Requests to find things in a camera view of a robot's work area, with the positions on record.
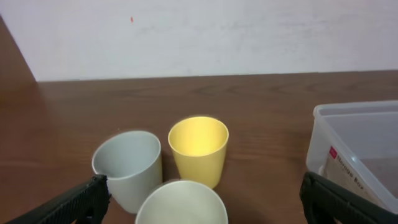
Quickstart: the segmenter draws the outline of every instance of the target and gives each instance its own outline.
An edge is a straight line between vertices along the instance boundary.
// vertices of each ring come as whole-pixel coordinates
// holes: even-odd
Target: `cup rim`
[[[119,133],[117,133],[117,134],[114,134],[114,135],[110,136],[109,138],[107,138],[107,140],[105,140],[100,146],[97,147],[97,149],[95,150],[95,152],[94,152],[94,154],[93,154],[93,157],[91,158],[91,168],[93,169],[94,173],[95,173],[95,174],[100,174],[100,173],[95,169],[95,166],[94,166],[94,158],[96,157],[97,153],[100,151],[100,149],[101,149],[106,143],[112,141],[114,138],[118,137],[119,135],[126,134],[126,133],[138,133],[138,132],[140,132],[140,133],[145,133],[145,134],[149,134],[149,135],[151,135],[152,137],[154,137],[154,138],[156,139],[156,141],[157,141],[157,143],[159,144],[159,146],[158,146],[158,153],[157,153],[155,159],[154,159],[152,162],[150,162],[149,165],[148,165],[147,167],[145,167],[145,169],[142,169],[142,170],[140,170],[139,172],[135,172],[135,173],[133,173],[133,174],[125,175],[124,177],[109,177],[108,175],[106,175],[106,178],[107,178],[108,180],[124,180],[124,179],[128,179],[128,178],[130,178],[130,177],[137,176],[137,175],[143,173],[143,172],[144,172],[145,170],[147,170],[148,168],[150,168],[150,167],[156,162],[156,160],[159,158],[159,156],[160,156],[160,154],[161,154],[161,152],[162,152],[162,145],[160,144],[159,138],[158,138],[155,134],[153,134],[153,133],[151,133],[151,132],[149,132],[149,131],[135,129],[135,130],[129,130],[129,131],[122,131],[122,132],[119,132]]]
[[[212,120],[215,120],[215,121],[219,122],[219,123],[225,128],[225,130],[226,130],[226,138],[225,138],[224,143],[223,143],[217,150],[215,150],[215,151],[213,151],[213,152],[211,152],[211,153],[205,154],[205,155],[192,156],[192,155],[188,155],[188,154],[184,154],[184,153],[179,152],[178,150],[176,150],[176,149],[173,147],[173,145],[172,145],[171,142],[170,142],[170,134],[171,134],[171,132],[172,132],[173,129],[174,129],[178,124],[180,124],[181,122],[183,122],[183,121],[185,121],[185,120],[188,120],[188,119],[198,119],[198,118],[210,118],[210,119],[212,119]],[[227,126],[226,126],[222,121],[220,121],[219,119],[216,119],[216,118],[211,117],[211,116],[205,116],[205,115],[194,115],[194,116],[190,116],[190,117],[181,119],[180,121],[178,121],[177,123],[175,123],[175,124],[172,126],[172,128],[170,129],[169,134],[168,134],[168,136],[167,136],[167,140],[168,140],[168,142],[169,142],[169,146],[172,148],[172,150],[173,150],[174,152],[180,154],[180,155],[188,156],[188,157],[203,157],[203,156],[212,155],[212,154],[214,154],[214,153],[220,151],[222,148],[224,148],[225,145],[226,145],[227,142],[228,142],[228,139],[229,139],[229,130],[228,130]]]
[[[171,182],[169,182],[169,183],[167,183],[167,184],[163,184],[163,185],[161,185],[160,187],[158,187],[156,190],[154,190],[154,191],[145,199],[144,203],[142,203],[142,205],[140,206],[140,208],[139,208],[139,210],[138,210],[138,212],[137,212],[136,219],[135,219],[134,221],[137,223],[137,221],[138,221],[138,219],[139,219],[139,217],[140,217],[140,215],[141,215],[142,208],[144,208],[144,206],[148,203],[149,199],[151,199],[151,198],[155,195],[156,192],[162,190],[162,189],[163,189],[164,187],[166,187],[166,186],[170,186],[170,185],[173,185],[173,184],[181,184],[182,182],[189,182],[189,183],[191,183],[191,184],[200,185],[200,186],[206,188],[207,190],[209,190],[209,191],[218,199],[218,201],[219,201],[219,202],[221,203],[221,205],[223,206],[224,215],[225,215],[225,217],[226,217],[226,223],[228,224],[228,213],[226,212],[225,204],[224,204],[224,202],[222,201],[221,197],[220,197],[213,189],[209,188],[209,187],[206,186],[205,184],[202,184],[202,183],[199,183],[199,182],[195,182],[195,181],[192,181],[192,180],[183,180],[183,179],[181,179],[181,180],[175,180],[175,181],[171,181]]]

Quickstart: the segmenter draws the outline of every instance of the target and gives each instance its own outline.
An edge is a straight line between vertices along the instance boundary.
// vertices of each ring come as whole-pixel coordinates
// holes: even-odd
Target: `white wall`
[[[38,81],[398,69],[397,0],[0,0],[0,13]]]

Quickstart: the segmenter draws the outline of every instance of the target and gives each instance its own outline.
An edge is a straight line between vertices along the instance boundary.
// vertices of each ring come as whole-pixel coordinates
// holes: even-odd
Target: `yellow cup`
[[[228,136],[225,124],[208,116],[194,116],[174,125],[169,144],[181,178],[216,187],[223,171]]]

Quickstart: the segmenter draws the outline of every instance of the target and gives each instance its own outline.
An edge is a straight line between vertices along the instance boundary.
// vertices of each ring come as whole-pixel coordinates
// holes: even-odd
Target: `red logo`
[[[337,152],[333,146],[330,146],[329,154],[332,156],[333,159],[336,159]]]

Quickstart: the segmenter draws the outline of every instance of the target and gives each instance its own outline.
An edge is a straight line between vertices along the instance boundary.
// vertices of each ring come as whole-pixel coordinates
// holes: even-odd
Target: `wood grain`
[[[299,188],[316,105],[398,98],[398,72],[39,83],[0,105],[0,222],[90,178],[110,135],[146,129],[162,143],[164,179],[178,178],[167,133],[210,114],[230,131],[216,191],[230,223],[306,223]],[[113,200],[104,223],[132,223]]]
[[[0,16],[0,102],[35,83],[32,72]]]

